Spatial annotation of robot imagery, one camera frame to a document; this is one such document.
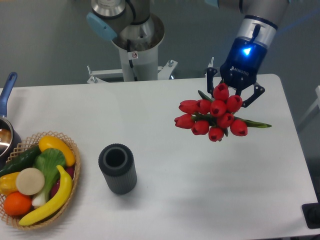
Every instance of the orange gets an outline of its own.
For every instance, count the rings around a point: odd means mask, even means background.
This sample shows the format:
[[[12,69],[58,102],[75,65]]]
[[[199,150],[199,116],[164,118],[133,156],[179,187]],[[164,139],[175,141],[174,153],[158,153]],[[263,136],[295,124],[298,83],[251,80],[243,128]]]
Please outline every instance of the orange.
[[[20,216],[29,212],[32,200],[29,196],[16,191],[9,194],[3,203],[3,209],[10,216]]]

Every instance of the red tulip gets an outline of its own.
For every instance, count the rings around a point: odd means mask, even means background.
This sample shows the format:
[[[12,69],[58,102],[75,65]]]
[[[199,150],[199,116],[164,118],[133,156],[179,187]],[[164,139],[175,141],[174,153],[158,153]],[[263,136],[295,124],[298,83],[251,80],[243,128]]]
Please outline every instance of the red tulip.
[[[226,129],[234,122],[235,116],[231,113],[226,112],[221,117],[218,117],[216,123],[220,128]]]
[[[192,126],[195,124],[195,121],[193,121],[191,117],[192,115],[188,113],[176,117],[174,119],[175,126],[182,129],[191,129]]]
[[[221,117],[227,111],[227,105],[222,100],[214,100],[211,103],[210,113],[212,116]]]
[[[194,114],[199,112],[196,100],[185,100],[180,103],[179,109],[186,114]]]
[[[211,127],[208,135],[212,142],[217,142],[224,137],[224,131],[219,127]]]
[[[191,128],[194,135],[206,135],[209,132],[209,122],[206,120],[197,121]]]
[[[211,101],[200,99],[196,102],[196,105],[198,106],[198,111],[201,114],[207,114],[210,112],[211,107]]]
[[[240,119],[234,120],[234,122],[230,126],[231,132],[236,136],[246,136],[248,134],[248,127],[244,121]]]
[[[226,101],[229,97],[228,85],[225,83],[220,83],[213,90],[213,97],[216,100]]]
[[[242,106],[242,98],[239,95],[232,95],[226,101],[226,108],[229,112],[235,113]]]

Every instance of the metal pot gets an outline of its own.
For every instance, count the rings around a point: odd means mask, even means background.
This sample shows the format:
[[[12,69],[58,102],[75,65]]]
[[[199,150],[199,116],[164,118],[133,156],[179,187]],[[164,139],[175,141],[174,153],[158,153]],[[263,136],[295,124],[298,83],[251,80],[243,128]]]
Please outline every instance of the metal pot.
[[[21,138],[14,130],[7,117],[7,103],[18,75],[11,72],[0,95],[0,170],[6,164],[10,153],[21,143]]]

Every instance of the gray floor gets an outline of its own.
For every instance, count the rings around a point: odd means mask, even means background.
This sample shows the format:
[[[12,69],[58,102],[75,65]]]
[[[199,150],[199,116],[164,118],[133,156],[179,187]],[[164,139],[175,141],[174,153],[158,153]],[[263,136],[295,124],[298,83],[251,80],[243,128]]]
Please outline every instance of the gray floor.
[[[12,71],[16,86],[26,87],[84,84],[87,65],[121,68],[116,48],[87,25],[90,9],[88,0],[0,0],[0,88]],[[202,77],[211,57],[219,67],[244,17],[204,0],[151,0],[151,11],[165,26],[159,65],[177,61],[179,78]],[[319,63],[320,0],[293,1],[259,73],[281,78],[296,124],[316,99]],[[319,123],[320,114],[299,133],[313,177],[320,176]]]

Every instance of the tulip stem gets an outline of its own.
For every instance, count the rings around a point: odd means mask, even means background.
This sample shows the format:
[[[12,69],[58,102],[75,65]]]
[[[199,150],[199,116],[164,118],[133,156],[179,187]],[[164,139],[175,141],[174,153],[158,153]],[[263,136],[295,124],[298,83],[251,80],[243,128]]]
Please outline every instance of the tulip stem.
[[[210,97],[208,97],[207,95],[205,95],[202,91],[198,90],[198,93],[199,93],[199,95],[200,95],[200,97],[201,97],[202,99],[208,100],[208,101],[210,101],[210,102],[213,102],[213,100],[212,100]]]
[[[265,128],[270,128],[272,127],[270,124],[267,123],[263,123],[263,122],[258,122],[258,121],[251,121],[251,120],[247,120],[247,119],[242,119],[240,117],[235,116],[234,120],[241,120],[243,122],[245,122],[246,126],[248,128],[259,128],[259,129],[265,129]]]
[[[205,120],[209,123],[209,125],[211,127],[215,127],[217,125],[217,120],[214,116],[212,116],[211,114],[201,114],[201,113],[198,113],[198,112],[195,112],[194,113],[195,116],[192,116],[192,120],[197,122],[197,121],[200,121],[200,120]]]

